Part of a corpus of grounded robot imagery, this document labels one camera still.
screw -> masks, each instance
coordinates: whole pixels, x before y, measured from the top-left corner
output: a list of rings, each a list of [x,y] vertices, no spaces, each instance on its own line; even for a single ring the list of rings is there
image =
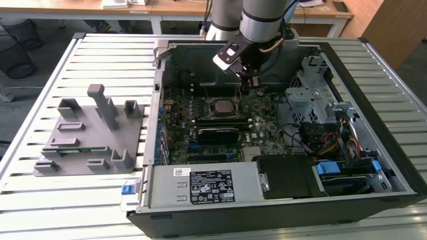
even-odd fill
[[[267,192],[267,191],[269,191],[269,188],[267,188],[266,183],[262,183],[262,184],[261,184],[261,189],[262,189],[263,192]]]

sticker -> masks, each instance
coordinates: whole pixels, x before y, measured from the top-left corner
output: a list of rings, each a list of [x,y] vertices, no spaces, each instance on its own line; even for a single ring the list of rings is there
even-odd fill
[[[191,171],[191,168],[174,168],[174,176],[190,176]]]
[[[190,201],[194,205],[235,202],[235,188],[231,170],[189,171],[189,173]]]
[[[149,14],[149,11],[129,11],[131,14]]]

chip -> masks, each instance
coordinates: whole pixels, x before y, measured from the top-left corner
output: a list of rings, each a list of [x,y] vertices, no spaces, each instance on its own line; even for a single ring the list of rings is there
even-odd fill
[[[217,100],[214,102],[215,113],[219,115],[223,114],[234,114],[235,113],[235,105],[231,100]]]

barcode sticker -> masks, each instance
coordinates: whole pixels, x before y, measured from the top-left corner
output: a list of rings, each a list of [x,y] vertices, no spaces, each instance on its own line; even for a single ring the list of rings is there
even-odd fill
[[[190,176],[191,171],[191,168],[174,168],[174,176]]]

motherboard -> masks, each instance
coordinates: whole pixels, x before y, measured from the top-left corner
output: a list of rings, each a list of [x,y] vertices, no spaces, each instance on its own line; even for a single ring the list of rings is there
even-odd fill
[[[267,87],[245,95],[238,87],[169,87],[169,164],[250,162],[254,156],[286,154],[277,102],[278,93]]]

